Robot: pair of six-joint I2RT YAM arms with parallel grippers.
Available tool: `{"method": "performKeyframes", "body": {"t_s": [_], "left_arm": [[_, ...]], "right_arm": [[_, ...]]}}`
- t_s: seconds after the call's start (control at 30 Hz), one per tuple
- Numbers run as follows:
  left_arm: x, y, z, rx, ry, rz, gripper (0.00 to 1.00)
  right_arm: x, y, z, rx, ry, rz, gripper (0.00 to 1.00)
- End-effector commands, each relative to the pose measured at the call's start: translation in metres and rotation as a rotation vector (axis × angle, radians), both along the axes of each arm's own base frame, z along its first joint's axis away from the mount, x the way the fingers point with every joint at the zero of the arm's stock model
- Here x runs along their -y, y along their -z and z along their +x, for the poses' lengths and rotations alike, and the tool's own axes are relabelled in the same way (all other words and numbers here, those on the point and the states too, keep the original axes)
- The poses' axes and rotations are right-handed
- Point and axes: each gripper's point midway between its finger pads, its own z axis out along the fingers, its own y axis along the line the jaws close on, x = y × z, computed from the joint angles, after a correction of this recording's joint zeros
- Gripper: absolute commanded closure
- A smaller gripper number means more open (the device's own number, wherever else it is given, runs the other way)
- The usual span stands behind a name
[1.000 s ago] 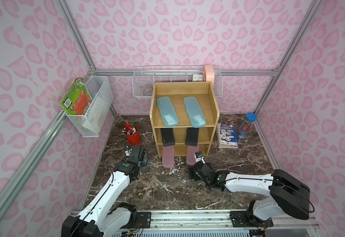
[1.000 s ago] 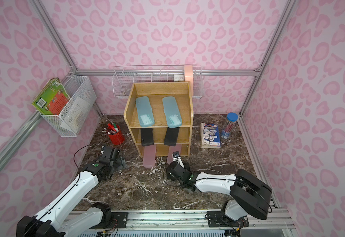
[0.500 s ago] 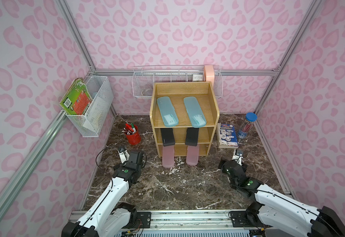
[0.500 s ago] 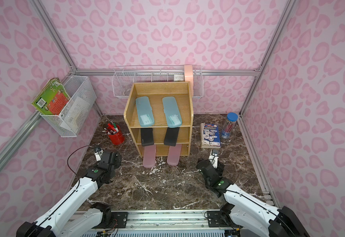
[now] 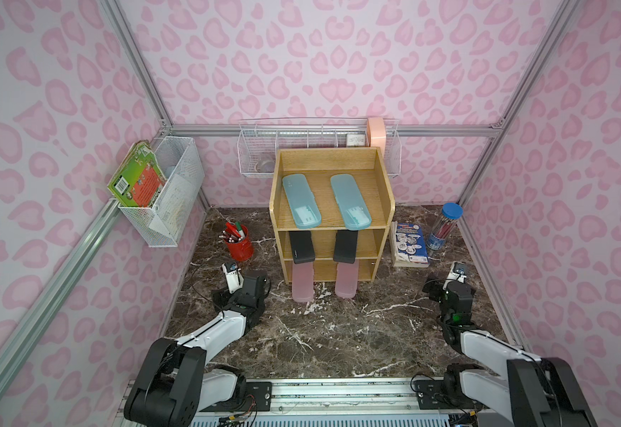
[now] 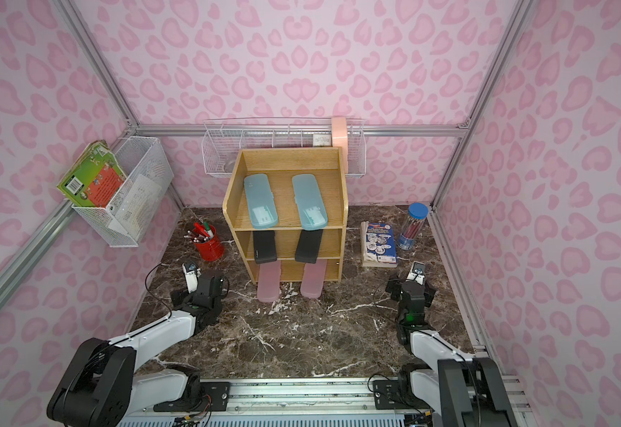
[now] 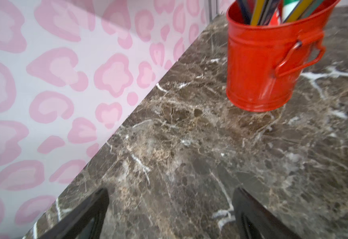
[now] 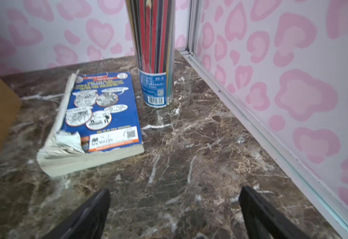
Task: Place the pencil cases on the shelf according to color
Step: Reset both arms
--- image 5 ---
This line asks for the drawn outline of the pink pencil case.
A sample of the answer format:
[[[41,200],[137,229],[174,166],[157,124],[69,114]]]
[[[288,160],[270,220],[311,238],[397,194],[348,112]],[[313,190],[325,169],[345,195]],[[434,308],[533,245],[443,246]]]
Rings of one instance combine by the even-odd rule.
[[[342,299],[352,299],[358,290],[359,261],[337,263],[335,294]]]
[[[314,299],[314,263],[295,263],[292,271],[292,298],[306,304]]]

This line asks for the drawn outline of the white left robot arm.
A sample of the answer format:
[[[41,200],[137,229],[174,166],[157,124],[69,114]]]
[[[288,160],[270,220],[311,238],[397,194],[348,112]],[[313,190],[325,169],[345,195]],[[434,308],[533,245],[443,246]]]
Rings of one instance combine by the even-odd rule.
[[[213,320],[180,338],[154,341],[123,417],[144,426],[189,426],[199,412],[228,412],[220,425],[236,426],[268,411],[270,383],[250,383],[236,368],[206,365],[259,324],[269,290],[265,272],[250,272],[241,288],[212,295],[220,306]]]

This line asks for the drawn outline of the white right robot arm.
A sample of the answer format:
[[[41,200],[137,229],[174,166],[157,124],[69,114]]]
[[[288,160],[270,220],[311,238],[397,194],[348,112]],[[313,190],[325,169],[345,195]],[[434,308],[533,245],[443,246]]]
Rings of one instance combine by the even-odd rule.
[[[596,420],[564,359],[542,358],[506,343],[472,321],[475,289],[453,272],[427,277],[423,291],[438,304],[445,342],[471,360],[452,364],[442,379],[414,375],[421,407],[458,409],[473,419],[483,406],[515,426],[594,426]]]

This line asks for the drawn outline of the teal pencil case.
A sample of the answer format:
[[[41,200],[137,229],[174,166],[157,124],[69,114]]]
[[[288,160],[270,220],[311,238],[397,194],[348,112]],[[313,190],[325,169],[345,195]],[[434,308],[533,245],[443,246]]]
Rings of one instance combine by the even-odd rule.
[[[330,183],[344,226],[349,231],[367,229],[372,224],[372,216],[354,177],[351,174],[335,174],[330,178]]]
[[[319,226],[322,216],[306,176],[289,174],[282,182],[295,225],[301,230]]]

